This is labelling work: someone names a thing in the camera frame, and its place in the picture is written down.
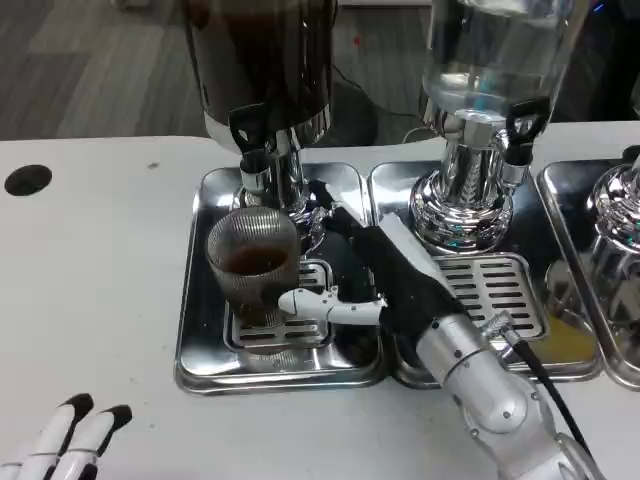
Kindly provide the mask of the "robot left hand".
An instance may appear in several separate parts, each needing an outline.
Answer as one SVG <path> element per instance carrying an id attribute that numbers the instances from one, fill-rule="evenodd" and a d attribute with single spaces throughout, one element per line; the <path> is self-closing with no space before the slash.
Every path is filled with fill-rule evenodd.
<path id="1" fill-rule="evenodd" d="M 36 439 L 1 463 L 3 479 L 95 479 L 98 462 L 114 434 L 131 422 L 126 404 L 96 414 L 94 400 L 80 393 L 59 404 Z"/>

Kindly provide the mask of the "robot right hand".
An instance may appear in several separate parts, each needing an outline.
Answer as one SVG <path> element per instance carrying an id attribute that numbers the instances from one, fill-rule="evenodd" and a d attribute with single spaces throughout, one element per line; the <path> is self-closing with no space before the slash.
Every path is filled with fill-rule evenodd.
<path id="1" fill-rule="evenodd" d="M 350 241 L 372 273 L 377 297 L 354 303 L 329 290 L 279 288 L 277 306 L 282 311 L 332 324 L 381 326 L 413 343 L 449 317 L 470 318 L 438 265 L 397 214 L 367 225 L 330 184 L 311 180 L 309 191 L 329 210 L 329 229 Z"/>

